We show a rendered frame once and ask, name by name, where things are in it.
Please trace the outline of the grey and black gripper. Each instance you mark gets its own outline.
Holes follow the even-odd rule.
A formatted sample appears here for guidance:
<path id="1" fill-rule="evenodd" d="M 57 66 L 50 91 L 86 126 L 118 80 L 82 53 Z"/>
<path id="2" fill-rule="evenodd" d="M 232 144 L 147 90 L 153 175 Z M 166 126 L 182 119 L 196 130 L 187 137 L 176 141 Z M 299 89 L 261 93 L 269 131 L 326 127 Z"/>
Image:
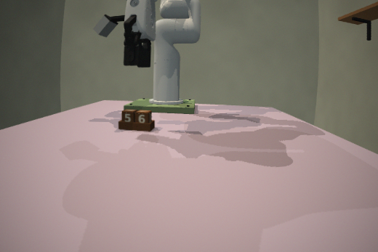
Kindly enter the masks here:
<path id="1" fill-rule="evenodd" d="M 127 0 L 124 18 L 125 66 L 150 67 L 150 41 L 156 40 L 156 1 Z"/>

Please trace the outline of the brown wooden number cube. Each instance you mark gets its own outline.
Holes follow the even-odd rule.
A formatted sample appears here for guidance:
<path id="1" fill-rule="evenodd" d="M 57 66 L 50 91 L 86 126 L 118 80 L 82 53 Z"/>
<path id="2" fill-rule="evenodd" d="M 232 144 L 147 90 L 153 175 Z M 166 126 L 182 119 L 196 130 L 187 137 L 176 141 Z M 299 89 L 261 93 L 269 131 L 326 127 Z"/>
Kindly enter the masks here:
<path id="1" fill-rule="evenodd" d="M 135 112 L 135 123 L 150 123 L 151 117 L 151 110 L 138 110 Z"/>
<path id="2" fill-rule="evenodd" d="M 137 111 L 138 110 L 128 110 L 128 109 L 121 111 L 122 121 L 135 122 L 135 112 Z"/>

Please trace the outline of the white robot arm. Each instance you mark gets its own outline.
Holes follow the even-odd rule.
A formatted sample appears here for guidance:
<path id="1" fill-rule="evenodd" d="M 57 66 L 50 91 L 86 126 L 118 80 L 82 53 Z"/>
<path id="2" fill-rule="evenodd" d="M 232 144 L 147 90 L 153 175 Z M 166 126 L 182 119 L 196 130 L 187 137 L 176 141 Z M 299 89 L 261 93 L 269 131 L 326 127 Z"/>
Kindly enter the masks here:
<path id="1" fill-rule="evenodd" d="M 179 99 L 180 53 L 173 44 L 194 44 L 199 40 L 201 4 L 199 0 L 161 0 L 160 15 L 164 19 L 156 21 L 153 99 L 149 103 L 178 105 L 183 103 Z M 107 38 L 117 22 L 124 21 L 124 17 L 104 15 L 93 30 Z"/>

